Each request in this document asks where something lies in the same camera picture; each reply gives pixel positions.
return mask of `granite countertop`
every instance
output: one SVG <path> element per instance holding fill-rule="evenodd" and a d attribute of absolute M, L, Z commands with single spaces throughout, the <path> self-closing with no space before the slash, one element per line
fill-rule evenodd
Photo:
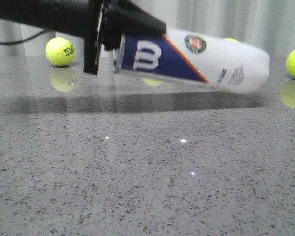
<path fill-rule="evenodd" d="M 285 59 L 248 95 L 112 67 L 0 57 L 0 236 L 295 236 Z"/>

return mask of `white curtain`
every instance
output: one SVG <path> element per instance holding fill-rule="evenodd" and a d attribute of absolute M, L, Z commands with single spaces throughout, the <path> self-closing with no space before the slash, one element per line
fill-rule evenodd
<path fill-rule="evenodd" d="M 236 38 L 274 57 L 295 49 L 295 0 L 133 0 L 168 26 L 221 38 Z M 26 38 L 39 28 L 0 20 L 0 41 Z M 83 56 L 83 40 L 50 32 L 18 46 L 0 46 L 0 55 L 43 56 L 49 39 L 62 36 Z"/>

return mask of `roland garros logo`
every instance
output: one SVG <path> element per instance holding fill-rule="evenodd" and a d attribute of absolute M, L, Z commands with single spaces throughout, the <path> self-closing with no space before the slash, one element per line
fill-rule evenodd
<path fill-rule="evenodd" d="M 207 43 L 198 36 L 187 35 L 185 37 L 185 44 L 189 51 L 198 54 L 207 48 Z"/>

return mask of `orange stripe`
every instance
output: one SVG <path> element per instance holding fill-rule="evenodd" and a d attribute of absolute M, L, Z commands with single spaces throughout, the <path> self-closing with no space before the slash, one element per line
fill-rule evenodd
<path fill-rule="evenodd" d="M 181 58 L 191 67 L 191 69 L 206 83 L 208 83 L 208 80 L 194 67 L 193 64 L 188 60 L 188 58 L 182 54 L 182 52 L 171 42 L 169 39 L 162 35 L 163 39 L 181 56 Z"/>

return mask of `blue label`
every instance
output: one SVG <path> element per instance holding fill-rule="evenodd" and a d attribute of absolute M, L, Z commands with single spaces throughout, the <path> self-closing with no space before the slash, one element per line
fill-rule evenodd
<path fill-rule="evenodd" d="M 190 62 L 161 36 L 133 34 L 125 39 L 122 69 L 206 82 Z"/>

